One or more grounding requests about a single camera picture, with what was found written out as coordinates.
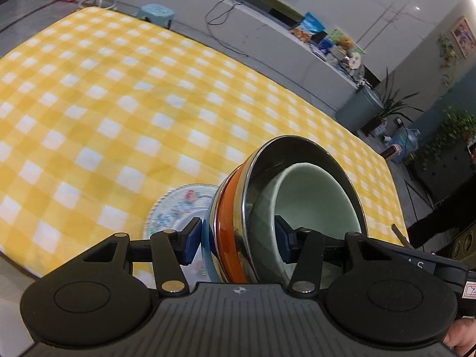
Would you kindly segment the person's hand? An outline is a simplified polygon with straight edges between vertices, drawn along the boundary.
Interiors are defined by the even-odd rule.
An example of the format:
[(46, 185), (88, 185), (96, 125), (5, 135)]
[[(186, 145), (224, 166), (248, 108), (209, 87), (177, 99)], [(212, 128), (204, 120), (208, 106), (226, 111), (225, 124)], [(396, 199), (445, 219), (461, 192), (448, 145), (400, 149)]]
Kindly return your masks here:
[(476, 342), (476, 322), (464, 317), (456, 320), (448, 329), (443, 343), (457, 356), (474, 356)]

